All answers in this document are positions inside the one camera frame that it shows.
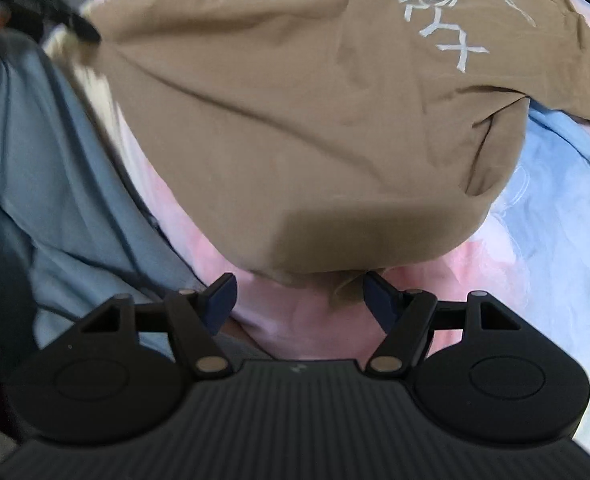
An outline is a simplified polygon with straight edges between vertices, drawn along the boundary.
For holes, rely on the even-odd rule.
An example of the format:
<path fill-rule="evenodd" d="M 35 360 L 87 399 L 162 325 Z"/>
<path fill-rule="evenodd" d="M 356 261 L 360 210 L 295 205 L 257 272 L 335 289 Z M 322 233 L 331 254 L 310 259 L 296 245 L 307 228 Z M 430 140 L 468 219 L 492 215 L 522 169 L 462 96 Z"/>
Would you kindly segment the blue trousers of person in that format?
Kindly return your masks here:
<path fill-rule="evenodd" d="M 204 282 L 112 166 L 67 79 L 0 34 L 0 372 L 117 294 L 139 304 Z"/>

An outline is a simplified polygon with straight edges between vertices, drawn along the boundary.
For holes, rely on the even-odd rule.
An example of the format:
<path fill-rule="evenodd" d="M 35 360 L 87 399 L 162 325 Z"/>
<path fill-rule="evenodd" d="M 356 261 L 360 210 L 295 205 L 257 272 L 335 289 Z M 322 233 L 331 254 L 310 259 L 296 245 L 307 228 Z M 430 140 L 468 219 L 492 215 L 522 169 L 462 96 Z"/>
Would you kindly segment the tan printed t-shirt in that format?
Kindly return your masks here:
<path fill-rule="evenodd" d="M 444 256 L 483 224 L 540 104 L 590 122 L 571 0 L 97 0 L 46 50 L 114 107 L 228 261 L 289 285 Z"/>

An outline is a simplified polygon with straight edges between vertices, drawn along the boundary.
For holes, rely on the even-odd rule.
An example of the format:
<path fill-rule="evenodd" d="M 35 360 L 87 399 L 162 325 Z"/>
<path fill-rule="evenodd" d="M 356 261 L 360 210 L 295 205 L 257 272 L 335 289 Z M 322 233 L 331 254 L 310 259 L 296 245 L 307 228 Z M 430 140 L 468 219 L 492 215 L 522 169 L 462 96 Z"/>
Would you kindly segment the pastel tie-dye bed sheet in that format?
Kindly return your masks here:
<path fill-rule="evenodd" d="M 571 2 L 590 26 L 588 7 Z M 126 127 L 110 105 L 90 110 L 106 139 Z M 363 362 L 383 341 L 362 299 L 367 271 L 348 282 L 323 276 L 289 285 L 238 268 L 196 228 L 138 145 L 124 141 L 112 151 L 197 278 L 237 277 L 231 324 L 255 349 L 286 360 Z M 516 169 L 478 230 L 444 256 L 376 271 L 397 288 L 424 289 L 443 300 L 486 290 L 580 362 L 590 378 L 590 122 L 530 105 Z M 576 436 L 590 451 L 590 402 Z"/>

